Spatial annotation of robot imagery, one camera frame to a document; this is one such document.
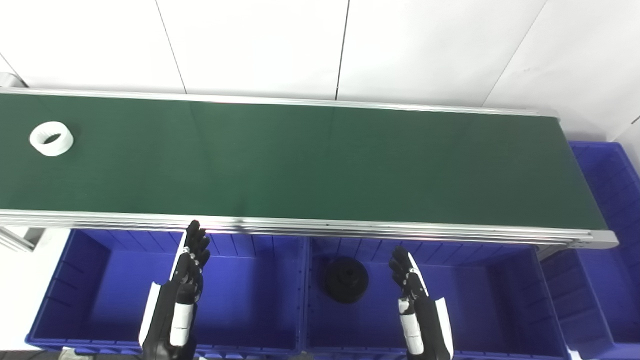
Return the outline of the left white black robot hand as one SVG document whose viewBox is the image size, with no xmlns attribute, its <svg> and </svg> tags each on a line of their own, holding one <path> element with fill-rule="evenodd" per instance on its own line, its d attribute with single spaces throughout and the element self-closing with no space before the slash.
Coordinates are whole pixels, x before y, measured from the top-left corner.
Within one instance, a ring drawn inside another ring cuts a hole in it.
<svg viewBox="0 0 640 360">
<path fill-rule="evenodd" d="M 192 360 L 197 342 L 192 330 L 210 259 L 210 239 L 196 219 L 180 240 L 169 280 L 151 283 L 138 342 L 143 360 Z"/>
</svg>

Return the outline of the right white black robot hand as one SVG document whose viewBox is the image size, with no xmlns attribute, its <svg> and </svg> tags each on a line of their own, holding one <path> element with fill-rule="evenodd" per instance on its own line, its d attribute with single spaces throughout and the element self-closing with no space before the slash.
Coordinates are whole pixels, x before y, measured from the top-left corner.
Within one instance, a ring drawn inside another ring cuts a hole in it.
<svg viewBox="0 0 640 360">
<path fill-rule="evenodd" d="M 446 299 L 430 297 L 413 255 L 396 246 L 389 261 L 391 277 L 400 287 L 398 314 L 409 360 L 451 360 L 453 335 Z"/>
</svg>

